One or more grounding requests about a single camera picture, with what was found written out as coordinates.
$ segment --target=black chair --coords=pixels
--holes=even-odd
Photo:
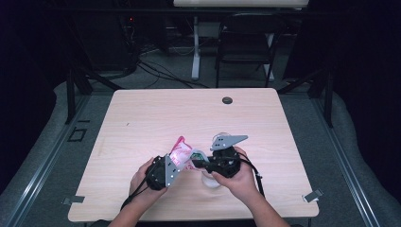
[[[271,14],[237,13],[224,18],[218,32],[216,87],[221,63],[257,64],[256,70],[262,64],[269,64],[265,79],[268,87],[276,45],[286,28],[279,16]]]

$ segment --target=wooden table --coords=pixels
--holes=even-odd
[[[222,99],[229,96],[232,104]],[[113,219],[128,196],[130,180],[150,157],[169,153],[179,136],[209,153],[214,135],[249,138],[240,144],[263,176],[266,198],[282,217],[315,217],[315,201],[298,149],[275,90],[176,89],[115,92],[73,203],[71,221]],[[201,173],[183,171],[141,220],[252,218],[221,186],[211,189]]]

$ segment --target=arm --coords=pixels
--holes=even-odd
[[[133,175],[131,179],[130,194],[139,186],[139,184],[145,179],[148,167],[151,165],[153,158],[139,167],[138,171]],[[147,184],[144,183],[139,191],[147,188]],[[160,191],[151,190],[150,188],[145,189],[141,194],[135,196],[132,201],[127,204],[121,212],[115,217],[111,227],[118,226],[135,226],[139,218],[155,203],[165,192],[167,188],[163,188]]]
[[[246,152],[241,148],[235,148],[235,150],[246,155]],[[235,197],[244,202],[253,214],[253,219],[258,227],[288,226],[257,190],[254,183],[253,170],[250,166],[241,163],[239,172],[230,179],[216,172],[213,172],[212,175],[216,181],[228,187]]]

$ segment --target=round hole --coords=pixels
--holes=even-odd
[[[227,104],[227,105],[233,103],[233,99],[228,97],[228,96],[224,97],[222,99],[222,101],[223,101],[224,104]]]

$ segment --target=metal bracket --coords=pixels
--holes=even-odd
[[[318,189],[314,192],[307,194],[306,196],[302,196],[304,201],[311,202],[311,201],[318,201],[319,197],[323,195],[321,189]]]
[[[64,200],[61,202],[61,204],[72,205],[73,202],[83,203],[84,199],[85,199],[85,197],[72,196],[71,198],[64,198]]]
[[[210,150],[226,149],[246,139],[248,139],[248,135],[219,135]]]
[[[165,167],[166,167],[166,187],[170,187],[174,180],[177,178],[178,174],[181,172],[180,169],[175,166],[170,156],[166,154],[165,156]]]

